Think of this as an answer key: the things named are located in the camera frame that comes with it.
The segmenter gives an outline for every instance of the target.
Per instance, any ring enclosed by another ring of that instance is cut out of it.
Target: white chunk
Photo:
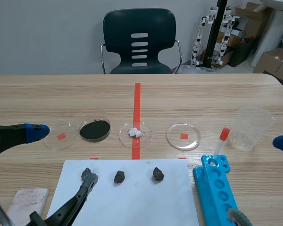
[[[131,136],[131,137],[134,137],[135,135],[136,135],[136,133],[137,133],[137,128],[132,128],[130,131],[129,131],[129,135]]]
[[[140,132],[139,130],[136,132],[136,138],[139,138],[142,136],[142,132]]]

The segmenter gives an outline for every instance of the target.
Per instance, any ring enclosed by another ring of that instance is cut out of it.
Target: black stone
[[[80,129],[80,135],[88,141],[99,142],[108,137],[110,124],[104,120],[93,121]]]
[[[91,170],[90,170],[89,168],[86,168],[86,169],[83,171],[82,176],[81,176],[82,181],[84,181],[84,180],[86,179],[86,177],[87,177],[89,174],[91,174]]]
[[[114,182],[119,184],[122,183],[125,179],[125,173],[123,171],[118,171],[114,177]]]
[[[161,170],[157,167],[153,170],[153,176],[157,181],[161,181],[164,179],[165,175],[161,172]]]

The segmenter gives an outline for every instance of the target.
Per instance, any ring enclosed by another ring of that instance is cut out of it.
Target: floor
[[[220,73],[226,73],[226,74],[248,74],[253,73],[254,68],[250,66],[249,63],[250,59],[247,59],[243,63],[239,64],[236,67],[231,67],[229,65],[224,66],[221,69],[218,69],[218,72]]]

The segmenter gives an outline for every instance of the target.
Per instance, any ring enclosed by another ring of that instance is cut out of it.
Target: chair backrest
[[[174,46],[176,21],[167,9],[123,9],[106,14],[103,30],[106,50],[121,56],[118,67],[135,63],[166,67],[158,61],[158,53]]]

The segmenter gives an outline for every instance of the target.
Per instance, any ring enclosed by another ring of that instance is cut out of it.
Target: white robot
[[[221,58],[223,57],[223,55],[226,51],[226,45],[229,41],[231,30],[232,30],[232,27],[235,23],[235,17],[231,15],[231,11],[232,11],[231,7],[229,7],[229,6],[226,7],[225,13],[224,13],[223,18],[222,18],[222,23],[226,24],[226,31],[225,31],[225,34],[224,34],[222,40],[221,40],[221,48],[220,48],[220,51],[219,51],[219,55],[216,56],[216,58],[214,59],[215,64],[222,65]],[[201,18],[198,33],[197,33],[196,39],[194,41],[192,58],[191,58],[191,65],[195,65],[195,66],[199,65],[199,61],[197,61],[197,53],[198,53],[198,51],[200,50],[200,47],[201,47],[201,38],[202,38],[204,26],[206,24],[212,24],[214,22],[214,19],[216,18],[216,15],[217,15],[217,12],[218,12],[218,7],[211,7],[209,9],[209,15],[203,16]]]

